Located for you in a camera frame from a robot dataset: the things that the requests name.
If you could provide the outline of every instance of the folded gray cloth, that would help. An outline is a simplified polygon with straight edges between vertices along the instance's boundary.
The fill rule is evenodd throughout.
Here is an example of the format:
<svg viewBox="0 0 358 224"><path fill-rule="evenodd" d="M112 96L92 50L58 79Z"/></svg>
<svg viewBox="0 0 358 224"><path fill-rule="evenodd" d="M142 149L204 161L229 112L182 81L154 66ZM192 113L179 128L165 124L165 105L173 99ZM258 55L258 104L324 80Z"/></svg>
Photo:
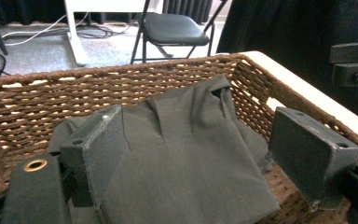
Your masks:
<svg viewBox="0 0 358 224"><path fill-rule="evenodd" d="M236 119L224 76L107 118L104 126L123 137L108 144L113 136L105 133L83 148L102 222L255 223L279 209L262 176L270 167L267 144Z"/></svg>

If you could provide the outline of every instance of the woven basket wall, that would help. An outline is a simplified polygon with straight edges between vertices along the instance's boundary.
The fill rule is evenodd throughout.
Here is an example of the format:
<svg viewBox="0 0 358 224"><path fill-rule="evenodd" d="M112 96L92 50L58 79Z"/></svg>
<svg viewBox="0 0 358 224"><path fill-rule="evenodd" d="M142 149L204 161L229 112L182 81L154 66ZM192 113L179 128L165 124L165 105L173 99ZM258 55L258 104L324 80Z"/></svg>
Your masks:
<svg viewBox="0 0 358 224"><path fill-rule="evenodd" d="M238 117L269 140L269 97L303 111L358 144L358 135L240 54L0 78L0 191L17 163L46 152L55 125L114 104L133 105L171 88L224 74L231 79ZM340 211L310 211L274 164L266 175L282 210L262 223L345 223Z"/></svg>

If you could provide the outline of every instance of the chair seat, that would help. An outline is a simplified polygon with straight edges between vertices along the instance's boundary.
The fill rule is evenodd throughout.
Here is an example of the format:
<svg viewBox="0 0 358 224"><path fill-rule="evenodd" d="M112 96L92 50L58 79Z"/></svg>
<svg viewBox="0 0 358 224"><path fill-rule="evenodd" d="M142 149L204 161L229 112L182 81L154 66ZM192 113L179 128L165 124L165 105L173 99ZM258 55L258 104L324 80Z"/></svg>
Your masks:
<svg viewBox="0 0 358 224"><path fill-rule="evenodd" d="M147 13L144 35L156 45L205 46L209 42L191 18L174 14Z"/></svg>

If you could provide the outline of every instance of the gray floor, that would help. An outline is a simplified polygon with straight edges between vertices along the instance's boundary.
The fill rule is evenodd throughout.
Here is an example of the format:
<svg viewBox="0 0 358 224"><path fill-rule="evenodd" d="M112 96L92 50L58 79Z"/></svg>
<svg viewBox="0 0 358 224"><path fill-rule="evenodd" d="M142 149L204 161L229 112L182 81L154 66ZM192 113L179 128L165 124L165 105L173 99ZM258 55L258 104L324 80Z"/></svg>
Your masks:
<svg viewBox="0 0 358 224"><path fill-rule="evenodd" d="M0 27L0 34L5 35L11 32L19 31L41 31L49 26L50 24L33 24L28 26L10 24ZM130 63L138 26L136 24L132 24L129 28L126 23L113 21L104 24L104 26L111 28L114 32L121 33L125 31L125 33L112 36L108 39L81 38L81 44L89 56L89 63L86 67L104 67ZM216 52L223 26L223 22L218 22L216 24L212 54ZM55 28L67 28L67 26L66 24L59 23ZM20 41L22 40L9 40L7 43ZM142 45L138 48L138 57L141 56L141 48ZM148 57L162 56L162 54L154 46L148 46L147 50ZM187 55L190 48L166 48L166 50L169 53L174 54L175 57L182 57ZM82 68L76 64L75 56L66 35L35 38L25 44L7 46L7 51L7 66L5 68L5 72L11 75L26 75L30 73ZM204 57L206 54L206 47L196 48L192 58Z"/></svg>

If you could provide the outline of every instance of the black folding chair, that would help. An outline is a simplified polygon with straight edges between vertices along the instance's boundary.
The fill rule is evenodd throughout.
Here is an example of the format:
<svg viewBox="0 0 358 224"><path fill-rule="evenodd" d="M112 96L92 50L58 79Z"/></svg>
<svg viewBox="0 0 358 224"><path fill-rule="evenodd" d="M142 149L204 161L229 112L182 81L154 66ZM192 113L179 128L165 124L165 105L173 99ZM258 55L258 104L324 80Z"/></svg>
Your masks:
<svg viewBox="0 0 358 224"><path fill-rule="evenodd" d="M209 19L205 28L201 30L200 27L188 16L147 12L150 0L146 0L144 11L142 13L141 18L138 20L139 30L138 35L136 36L135 46L133 48L131 56L131 63L133 63L134 61L142 61L143 63L145 63L146 60L152 61L179 59L174 57L147 59L147 42L150 42L151 44L157 46L165 55L167 55L167 53L162 48L164 46L193 47L186 56L186 58L190 57L195 47L206 46L209 44L208 56L210 56L214 36L214 20L227 2L227 0L221 1L221 4L219 5L215 13L212 15L212 17ZM209 30L209 28L211 28L212 30L210 36L207 36L206 32ZM142 59L135 59L141 34L143 34Z"/></svg>

